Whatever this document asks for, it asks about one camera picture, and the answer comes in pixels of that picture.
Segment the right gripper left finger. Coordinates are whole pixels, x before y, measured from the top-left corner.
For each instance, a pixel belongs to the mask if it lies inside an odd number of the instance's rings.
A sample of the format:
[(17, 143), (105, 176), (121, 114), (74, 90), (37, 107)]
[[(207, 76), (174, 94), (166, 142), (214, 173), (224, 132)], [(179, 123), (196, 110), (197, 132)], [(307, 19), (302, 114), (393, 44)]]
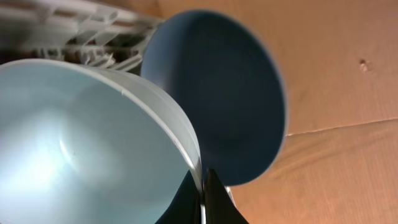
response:
[(190, 171), (185, 175), (171, 204), (155, 224), (200, 224), (200, 194)]

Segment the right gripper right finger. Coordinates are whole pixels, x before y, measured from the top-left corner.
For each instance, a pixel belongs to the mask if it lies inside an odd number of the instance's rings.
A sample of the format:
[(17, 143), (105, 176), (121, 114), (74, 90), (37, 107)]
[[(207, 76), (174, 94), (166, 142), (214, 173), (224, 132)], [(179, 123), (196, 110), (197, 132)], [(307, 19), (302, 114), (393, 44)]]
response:
[(213, 169), (207, 171), (204, 198), (207, 224), (248, 224)]

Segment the light blue bowl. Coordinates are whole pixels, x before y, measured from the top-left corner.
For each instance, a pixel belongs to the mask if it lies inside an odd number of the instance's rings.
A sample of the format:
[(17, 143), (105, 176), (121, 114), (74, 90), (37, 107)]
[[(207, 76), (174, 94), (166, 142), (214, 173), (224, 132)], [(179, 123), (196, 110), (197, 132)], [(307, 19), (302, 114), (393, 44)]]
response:
[(53, 60), (1, 65), (1, 222), (154, 223), (185, 177), (187, 115), (137, 75)]

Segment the dark blue plate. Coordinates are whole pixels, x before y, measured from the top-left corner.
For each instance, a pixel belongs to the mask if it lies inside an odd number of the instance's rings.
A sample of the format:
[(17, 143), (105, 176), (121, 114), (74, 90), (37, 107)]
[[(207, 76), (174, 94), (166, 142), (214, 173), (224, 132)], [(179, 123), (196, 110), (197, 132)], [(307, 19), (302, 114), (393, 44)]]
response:
[(184, 110), (202, 167), (223, 184), (255, 180), (281, 151), (289, 123), (283, 79), (237, 20), (206, 10), (167, 19), (149, 41), (141, 75)]

